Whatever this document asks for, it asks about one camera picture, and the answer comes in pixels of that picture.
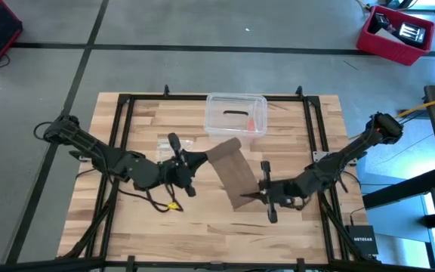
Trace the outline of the clear plastic zip bag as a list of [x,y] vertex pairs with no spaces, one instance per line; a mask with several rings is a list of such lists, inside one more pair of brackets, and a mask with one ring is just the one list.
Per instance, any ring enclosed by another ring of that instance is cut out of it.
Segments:
[[[185,150],[192,150],[195,141],[193,140],[181,140],[180,145]],[[174,151],[171,148],[168,140],[159,139],[156,148],[156,161],[165,161],[174,156]]]

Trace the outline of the small black device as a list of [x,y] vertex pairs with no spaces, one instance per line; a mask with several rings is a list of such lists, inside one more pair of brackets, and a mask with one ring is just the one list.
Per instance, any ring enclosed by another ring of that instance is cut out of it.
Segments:
[[374,13],[370,23],[370,32],[377,32],[380,29],[387,29],[390,25],[388,18],[382,13]]

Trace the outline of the black silver device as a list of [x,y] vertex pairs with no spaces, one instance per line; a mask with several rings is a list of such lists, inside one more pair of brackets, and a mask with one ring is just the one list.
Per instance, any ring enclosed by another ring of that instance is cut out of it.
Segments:
[[393,35],[407,45],[420,48],[424,44],[426,29],[411,23],[402,23]]

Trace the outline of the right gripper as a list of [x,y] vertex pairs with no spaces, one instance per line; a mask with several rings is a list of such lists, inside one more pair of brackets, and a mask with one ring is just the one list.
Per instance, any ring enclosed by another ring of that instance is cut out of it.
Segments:
[[275,224],[278,221],[275,204],[284,208],[293,207],[293,199],[286,196],[281,184],[275,184],[270,179],[270,173],[264,172],[264,177],[258,183],[260,191],[253,193],[243,193],[241,197],[258,199],[267,205],[267,217],[270,223]]

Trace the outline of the black network switch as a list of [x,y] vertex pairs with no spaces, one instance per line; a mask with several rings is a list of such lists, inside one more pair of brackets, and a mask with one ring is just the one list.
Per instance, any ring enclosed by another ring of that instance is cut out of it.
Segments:
[[375,232],[371,225],[347,225],[347,232],[350,234],[354,245],[364,255],[377,255],[378,247]]

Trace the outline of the black metal table frame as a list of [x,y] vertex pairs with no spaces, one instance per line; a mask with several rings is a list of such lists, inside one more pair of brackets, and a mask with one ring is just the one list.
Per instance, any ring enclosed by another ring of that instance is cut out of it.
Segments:
[[[268,134],[244,149],[254,172],[271,161],[271,175],[285,178],[309,164],[320,147],[334,150],[348,142],[340,101],[335,95],[287,94],[268,97]],[[156,156],[157,140],[170,131],[211,147],[202,126],[202,94],[102,93],[91,133],[109,144]],[[1,264],[0,272],[86,272],[108,267],[223,270],[325,270],[341,272],[435,272],[433,269],[339,258],[338,231],[313,199],[302,212],[279,210],[271,224],[258,206],[234,212],[210,165],[196,177],[197,195],[178,193],[182,212],[166,214],[148,204],[120,197],[112,219],[98,228],[89,253],[49,261]]]

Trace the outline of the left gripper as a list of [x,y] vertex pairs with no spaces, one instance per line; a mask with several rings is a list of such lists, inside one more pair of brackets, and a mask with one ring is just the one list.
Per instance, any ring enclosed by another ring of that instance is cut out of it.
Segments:
[[188,197],[194,197],[196,190],[193,179],[196,170],[208,161],[206,152],[190,152],[169,147],[171,158],[161,163],[161,176],[165,184],[184,189]]

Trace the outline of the red plastic crate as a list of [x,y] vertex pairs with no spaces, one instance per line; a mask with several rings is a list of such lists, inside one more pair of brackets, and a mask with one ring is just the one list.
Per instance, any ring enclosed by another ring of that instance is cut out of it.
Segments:
[[[400,27],[404,23],[424,29],[423,42],[420,45],[408,45],[406,42],[399,42],[398,37],[393,40],[380,36],[378,34],[380,25],[378,15],[387,19],[388,25],[391,25],[397,32],[400,31]],[[361,51],[411,66],[420,57],[430,53],[434,33],[435,24],[429,20],[413,17],[383,6],[374,6],[359,32],[356,47]]]

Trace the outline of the brown elastic bandage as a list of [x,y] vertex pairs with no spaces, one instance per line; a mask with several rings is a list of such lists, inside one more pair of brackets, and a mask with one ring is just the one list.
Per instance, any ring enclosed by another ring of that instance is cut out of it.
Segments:
[[241,147],[238,138],[231,138],[205,151],[208,162],[224,186],[233,210],[252,202],[254,199],[247,194],[260,190],[255,174],[240,150]]

